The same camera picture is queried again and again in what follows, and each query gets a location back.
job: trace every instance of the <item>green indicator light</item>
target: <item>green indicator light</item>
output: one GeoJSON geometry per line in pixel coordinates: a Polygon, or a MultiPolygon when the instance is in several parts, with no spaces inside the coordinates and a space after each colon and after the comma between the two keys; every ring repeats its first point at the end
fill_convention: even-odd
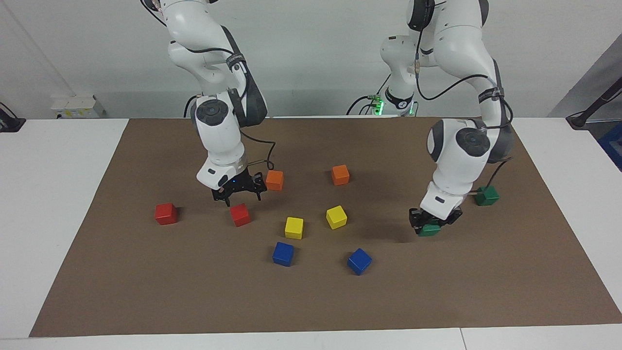
{"type": "Polygon", "coordinates": [[[378,105],[376,105],[376,108],[374,109],[374,114],[375,115],[382,115],[383,114],[383,109],[384,109],[384,101],[380,100],[380,103],[378,105]]]}

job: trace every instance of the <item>brown paper mat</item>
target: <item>brown paper mat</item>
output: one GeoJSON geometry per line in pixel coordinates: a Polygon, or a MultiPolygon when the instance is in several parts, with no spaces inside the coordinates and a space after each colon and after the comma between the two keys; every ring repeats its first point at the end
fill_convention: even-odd
{"type": "MultiPolygon", "coordinates": [[[[223,202],[195,180],[206,156],[187,120],[131,120],[31,336],[224,333],[620,323],[585,252],[518,141],[495,180],[501,200],[463,205],[436,237],[416,237],[435,164],[433,118],[266,120],[246,130],[277,140],[283,192],[237,194],[253,222],[234,227],[223,202]],[[330,168],[347,164],[335,187],[330,168]],[[158,203],[180,222],[153,219],[158,203]],[[342,205],[348,225],[330,230],[342,205]],[[283,236],[287,216],[304,239],[283,236]],[[290,268],[271,261],[296,247],[290,268]],[[374,259],[358,277],[357,248],[374,259]]],[[[246,143],[249,160],[267,146],[246,143]]],[[[255,166],[253,171],[265,171],[255,166]]],[[[478,181],[488,180],[492,166],[478,181]]]]}

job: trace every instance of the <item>yellow block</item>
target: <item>yellow block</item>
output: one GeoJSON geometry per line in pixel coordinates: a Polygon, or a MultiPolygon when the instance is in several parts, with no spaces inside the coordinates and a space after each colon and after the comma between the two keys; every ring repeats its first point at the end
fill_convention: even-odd
{"type": "Polygon", "coordinates": [[[297,217],[288,217],[285,224],[285,237],[290,239],[302,239],[302,226],[304,220],[297,217]]]}
{"type": "Polygon", "coordinates": [[[341,206],[337,206],[326,210],[326,221],[328,221],[330,228],[335,230],[346,225],[348,216],[341,206]]]}

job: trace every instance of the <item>cable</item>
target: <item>cable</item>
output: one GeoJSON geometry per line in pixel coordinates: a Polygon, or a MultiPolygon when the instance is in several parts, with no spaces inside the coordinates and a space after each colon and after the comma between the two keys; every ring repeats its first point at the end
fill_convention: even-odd
{"type": "MultiPolygon", "coordinates": [[[[248,72],[248,67],[246,66],[246,63],[244,63],[244,67],[246,68],[246,71],[248,72]]],[[[251,86],[251,82],[249,81],[248,74],[244,73],[244,79],[246,80],[246,84],[244,86],[244,92],[242,93],[240,100],[244,98],[244,96],[246,96],[246,93],[248,92],[248,88],[251,86]]]]}
{"type": "Polygon", "coordinates": [[[222,52],[226,52],[227,54],[233,55],[233,51],[228,50],[228,49],[223,49],[222,47],[212,47],[210,49],[203,49],[203,50],[190,50],[190,49],[187,49],[187,50],[192,52],[193,54],[205,54],[207,52],[212,52],[212,51],[222,51],[222,52]]]}
{"type": "MultiPolygon", "coordinates": [[[[382,85],[380,85],[380,88],[376,92],[376,95],[380,94],[380,91],[383,90],[383,87],[387,84],[387,82],[389,81],[389,78],[391,78],[391,73],[389,73],[389,75],[387,76],[387,79],[384,80],[384,83],[382,85]]],[[[367,108],[367,110],[365,111],[365,115],[367,115],[367,113],[369,113],[369,108],[367,108]]]]}
{"type": "Polygon", "coordinates": [[[361,108],[361,111],[360,111],[360,112],[358,112],[358,115],[362,115],[362,114],[363,114],[363,110],[365,109],[365,107],[367,107],[367,111],[365,112],[365,115],[367,115],[367,113],[369,113],[369,109],[370,109],[371,107],[374,107],[374,105],[372,105],[372,104],[370,103],[369,105],[365,105],[365,106],[363,106],[363,107],[361,108]]]}
{"type": "Polygon", "coordinates": [[[506,102],[505,98],[503,97],[499,97],[499,99],[501,100],[501,107],[503,108],[504,106],[508,109],[509,111],[509,119],[508,121],[503,124],[503,125],[499,125],[499,126],[487,126],[486,129],[489,130],[493,130],[493,129],[503,129],[507,126],[509,126],[510,124],[512,124],[512,121],[514,120],[514,111],[512,111],[512,107],[509,106],[509,104],[506,102]]]}
{"type": "Polygon", "coordinates": [[[483,75],[483,74],[473,74],[473,75],[469,75],[468,77],[462,78],[460,80],[458,80],[457,82],[455,82],[452,86],[446,88],[445,90],[443,90],[443,92],[439,93],[438,95],[434,96],[434,97],[427,97],[423,94],[423,92],[421,91],[421,87],[419,86],[419,78],[417,78],[417,90],[419,91],[419,95],[421,95],[421,97],[426,100],[426,101],[432,101],[432,100],[436,100],[437,98],[441,97],[442,95],[446,94],[447,92],[449,92],[449,90],[455,88],[458,84],[465,82],[469,79],[472,78],[485,78],[488,79],[487,75],[483,75]]]}
{"type": "Polygon", "coordinates": [[[193,97],[190,97],[190,99],[188,100],[188,102],[186,102],[186,107],[183,109],[183,117],[186,118],[186,116],[188,115],[188,107],[190,107],[190,103],[192,102],[192,100],[198,98],[198,96],[194,95],[193,97]]]}
{"type": "Polygon", "coordinates": [[[352,111],[354,106],[356,106],[357,103],[359,103],[360,101],[363,101],[366,98],[369,99],[368,96],[362,96],[362,97],[357,98],[356,101],[354,101],[354,103],[352,103],[352,106],[350,106],[350,108],[348,108],[348,111],[346,112],[346,115],[350,115],[350,112],[352,111]]]}
{"type": "Polygon", "coordinates": [[[166,27],[166,23],[162,22],[162,20],[158,16],[156,16],[156,14],[151,11],[151,9],[147,7],[147,4],[145,4],[144,0],[141,0],[141,4],[145,8],[145,10],[147,10],[147,12],[149,12],[152,16],[154,16],[155,19],[157,19],[158,22],[162,23],[162,25],[166,27]]]}
{"type": "MultiPolygon", "coordinates": [[[[488,181],[488,183],[486,184],[486,187],[484,187],[484,189],[482,190],[482,192],[485,192],[490,185],[493,183],[494,177],[497,176],[497,173],[499,172],[499,170],[501,170],[501,168],[510,160],[512,160],[512,158],[508,158],[506,160],[504,160],[501,164],[499,164],[499,166],[497,167],[497,169],[494,171],[493,175],[490,177],[490,180],[488,181]]],[[[479,191],[474,191],[474,192],[469,192],[469,196],[475,196],[477,194],[479,194],[479,191]]]]}
{"type": "Polygon", "coordinates": [[[415,109],[415,114],[413,115],[415,118],[417,118],[417,112],[419,112],[419,102],[414,101],[413,103],[417,104],[417,109],[415,109]]]}
{"type": "Polygon", "coordinates": [[[11,114],[15,117],[15,119],[18,119],[17,114],[15,114],[15,112],[13,112],[12,109],[10,109],[7,105],[5,105],[4,103],[0,102],[0,105],[4,107],[5,110],[11,112],[11,114]]]}
{"type": "MultiPolygon", "coordinates": [[[[420,46],[421,46],[421,38],[423,37],[423,35],[424,35],[424,32],[423,32],[423,31],[421,31],[421,32],[419,33],[419,40],[417,41],[417,53],[415,54],[415,61],[416,61],[416,62],[418,62],[418,61],[419,61],[419,48],[420,48],[420,46]]],[[[472,79],[472,78],[485,78],[485,79],[489,79],[489,77],[488,77],[487,75],[483,75],[483,74],[473,74],[473,75],[469,75],[468,77],[466,77],[466,78],[462,78],[462,79],[460,79],[459,81],[455,82],[452,86],[450,86],[450,87],[446,88],[445,90],[443,90],[443,92],[439,93],[438,95],[436,95],[436,96],[434,96],[434,97],[432,97],[432,98],[429,98],[429,97],[425,96],[425,95],[423,94],[423,92],[421,91],[421,86],[419,85],[419,73],[417,72],[417,73],[415,74],[415,80],[417,81],[417,91],[419,91],[419,95],[421,95],[421,97],[422,97],[424,100],[426,100],[426,101],[436,100],[437,98],[439,98],[439,97],[441,97],[442,95],[446,94],[449,90],[451,90],[451,89],[455,88],[458,84],[460,84],[460,83],[462,83],[462,82],[464,82],[464,81],[467,81],[467,80],[469,80],[469,79],[472,79]]]]}
{"type": "Polygon", "coordinates": [[[268,170],[274,170],[274,163],[270,160],[270,157],[272,156],[272,151],[274,150],[274,147],[276,146],[276,141],[259,140],[259,139],[256,139],[256,138],[248,136],[242,130],[240,130],[239,133],[241,133],[245,138],[247,138],[247,139],[249,139],[251,141],[255,141],[255,142],[258,142],[258,143],[268,143],[268,144],[272,145],[270,147],[270,151],[268,151],[268,157],[266,159],[263,159],[263,160],[260,160],[260,161],[250,162],[250,163],[248,163],[248,166],[253,166],[253,165],[257,165],[257,164],[261,164],[261,163],[266,163],[268,170]]]}

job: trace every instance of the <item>blue block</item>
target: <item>blue block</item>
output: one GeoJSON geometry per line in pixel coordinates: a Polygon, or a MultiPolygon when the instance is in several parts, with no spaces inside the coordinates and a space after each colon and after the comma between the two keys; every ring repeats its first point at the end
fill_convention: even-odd
{"type": "Polygon", "coordinates": [[[622,124],[611,129],[607,135],[598,140],[598,144],[622,171],[622,124]]]}
{"type": "Polygon", "coordinates": [[[294,258],[294,246],[278,242],[272,254],[272,261],[283,266],[292,266],[294,258]]]}
{"type": "Polygon", "coordinates": [[[371,257],[360,248],[348,259],[348,266],[359,276],[369,267],[369,264],[371,264],[371,257]]]}

